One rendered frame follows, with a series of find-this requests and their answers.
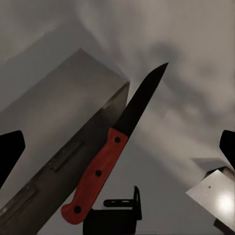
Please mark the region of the parer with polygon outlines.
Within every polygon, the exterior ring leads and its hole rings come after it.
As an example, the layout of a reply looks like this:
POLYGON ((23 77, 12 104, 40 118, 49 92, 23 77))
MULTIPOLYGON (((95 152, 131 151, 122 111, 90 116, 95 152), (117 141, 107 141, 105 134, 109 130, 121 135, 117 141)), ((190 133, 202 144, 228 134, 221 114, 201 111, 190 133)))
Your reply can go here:
POLYGON ((68 223, 79 225, 85 220, 167 66, 168 63, 159 66, 144 79, 115 126, 109 128, 107 142, 82 175, 72 202, 60 209, 68 223))

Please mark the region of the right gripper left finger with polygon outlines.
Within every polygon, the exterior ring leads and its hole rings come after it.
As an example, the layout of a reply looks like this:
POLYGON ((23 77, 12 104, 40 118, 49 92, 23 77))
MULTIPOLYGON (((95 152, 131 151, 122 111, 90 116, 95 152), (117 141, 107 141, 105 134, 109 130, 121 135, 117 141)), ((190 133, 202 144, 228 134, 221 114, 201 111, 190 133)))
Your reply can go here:
POLYGON ((0 189, 25 149, 22 131, 0 136, 0 189))

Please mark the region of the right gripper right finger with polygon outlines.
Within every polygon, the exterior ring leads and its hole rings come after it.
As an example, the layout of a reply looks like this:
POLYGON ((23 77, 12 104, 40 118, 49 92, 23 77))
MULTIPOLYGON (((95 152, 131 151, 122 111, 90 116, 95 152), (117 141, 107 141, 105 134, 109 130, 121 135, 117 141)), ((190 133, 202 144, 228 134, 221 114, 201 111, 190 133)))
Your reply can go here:
POLYGON ((235 132, 224 130, 220 138, 219 148, 235 169, 235 132))

